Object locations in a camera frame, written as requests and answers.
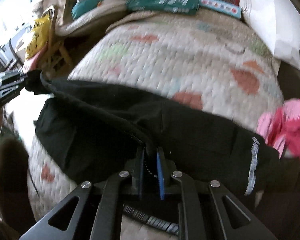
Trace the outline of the beige folded cushion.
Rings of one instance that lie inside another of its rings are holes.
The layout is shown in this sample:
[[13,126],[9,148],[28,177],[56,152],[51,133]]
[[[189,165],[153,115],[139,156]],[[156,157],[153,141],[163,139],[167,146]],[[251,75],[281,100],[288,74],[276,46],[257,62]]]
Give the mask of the beige folded cushion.
[[57,36],[75,37],[105,31],[111,24],[126,15],[125,0],[103,0],[101,5],[79,16],[71,23],[55,27]]

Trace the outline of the light blue patterned pack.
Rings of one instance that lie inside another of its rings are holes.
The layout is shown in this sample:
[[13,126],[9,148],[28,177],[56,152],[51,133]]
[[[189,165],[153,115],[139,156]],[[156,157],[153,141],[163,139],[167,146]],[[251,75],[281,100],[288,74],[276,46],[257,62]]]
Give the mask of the light blue patterned pack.
[[199,0],[199,5],[200,7],[226,14],[239,20],[242,17],[240,7],[222,0]]

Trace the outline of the wooden chair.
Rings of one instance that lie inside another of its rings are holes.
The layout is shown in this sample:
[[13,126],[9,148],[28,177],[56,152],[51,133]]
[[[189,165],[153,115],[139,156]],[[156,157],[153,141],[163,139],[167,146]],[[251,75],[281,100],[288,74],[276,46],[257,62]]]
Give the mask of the wooden chair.
[[57,9],[54,5],[48,7],[42,17],[48,15],[50,27],[47,39],[47,50],[40,58],[38,67],[49,78],[68,75],[74,68],[73,61],[64,46],[64,38],[55,32]]

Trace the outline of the pink striped garment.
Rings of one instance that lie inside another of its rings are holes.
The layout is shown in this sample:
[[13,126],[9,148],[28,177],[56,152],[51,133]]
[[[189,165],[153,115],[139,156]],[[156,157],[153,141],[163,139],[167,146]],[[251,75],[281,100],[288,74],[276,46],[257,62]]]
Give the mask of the pink striped garment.
[[300,99],[287,100],[276,111],[263,113],[256,133],[278,151],[280,158],[289,152],[300,159]]

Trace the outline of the pink cloth on chair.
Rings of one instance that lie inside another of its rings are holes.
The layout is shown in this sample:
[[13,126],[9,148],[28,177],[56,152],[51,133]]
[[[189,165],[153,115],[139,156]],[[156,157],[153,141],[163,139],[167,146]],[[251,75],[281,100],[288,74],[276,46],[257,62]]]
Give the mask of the pink cloth on chair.
[[36,53],[32,58],[26,59],[24,61],[21,72],[25,74],[25,73],[35,70],[38,67],[39,60],[46,53],[47,48],[48,48],[48,43],[46,43],[45,46],[43,46],[43,48],[40,51],[38,51],[38,53]]

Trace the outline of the teal cloth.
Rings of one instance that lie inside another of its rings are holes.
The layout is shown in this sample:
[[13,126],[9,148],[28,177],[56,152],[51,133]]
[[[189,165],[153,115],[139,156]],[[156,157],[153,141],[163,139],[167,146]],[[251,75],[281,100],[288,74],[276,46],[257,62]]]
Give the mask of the teal cloth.
[[78,19],[83,14],[95,9],[103,0],[80,0],[71,10],[72,20]]

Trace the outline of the white pillow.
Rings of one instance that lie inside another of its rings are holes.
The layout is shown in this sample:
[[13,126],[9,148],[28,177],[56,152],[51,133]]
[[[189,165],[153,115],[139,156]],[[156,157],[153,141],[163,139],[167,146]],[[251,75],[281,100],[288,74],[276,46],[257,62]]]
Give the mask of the white pillow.
[[300,14],[290,0],[235,0],[271,54],[300,68]]

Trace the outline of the quilted patterned bedspread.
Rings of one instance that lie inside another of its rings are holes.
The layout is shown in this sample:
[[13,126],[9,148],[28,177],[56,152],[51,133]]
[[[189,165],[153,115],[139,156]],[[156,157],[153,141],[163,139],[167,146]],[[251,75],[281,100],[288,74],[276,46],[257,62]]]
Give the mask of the quilted patterned bedspread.
[[[115,23],[66,80],[145,90],[256,133],[259,117],[283,103],[279,65],[257,34],[234,18],[207,10],[196,16],[136,12]],[[30,204],[40,220],[77,183],[35,132],[29,170]],[[122,225],[124,239],[170,238],[127,216]]]

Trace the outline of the black pants white lettering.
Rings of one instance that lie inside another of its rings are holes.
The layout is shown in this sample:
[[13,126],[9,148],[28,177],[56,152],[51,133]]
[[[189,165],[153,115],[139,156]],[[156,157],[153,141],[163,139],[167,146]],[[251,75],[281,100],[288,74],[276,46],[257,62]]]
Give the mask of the black pants white lettering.
[[35,134],[77,187],[85,181],[106,181],[125,170],[139,149],[145,150],[142,195],[127,199],[122,217],[178,237],[178,223],[156,212],[159,150],[176,170],[194,180],[219,181],[263,225],[273,214],[268,204],[261,214],[253,213],[251,195],[280,191],[286,165],[259,134],[227,118],[128,86],[50,80],[34,70],[27,73],[26,89],[50,95],[34,123]]

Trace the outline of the yellow plastic bag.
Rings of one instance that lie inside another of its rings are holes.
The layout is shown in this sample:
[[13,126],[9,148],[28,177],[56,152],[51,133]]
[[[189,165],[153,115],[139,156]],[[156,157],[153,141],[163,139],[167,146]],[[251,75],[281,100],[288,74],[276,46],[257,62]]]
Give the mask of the yellow plastic bag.
[[51,25],[48,14],[34,21],[34,26],[29,33],[29,43],[25,49],[25,59],[28,60],[38,53],[47,43]]

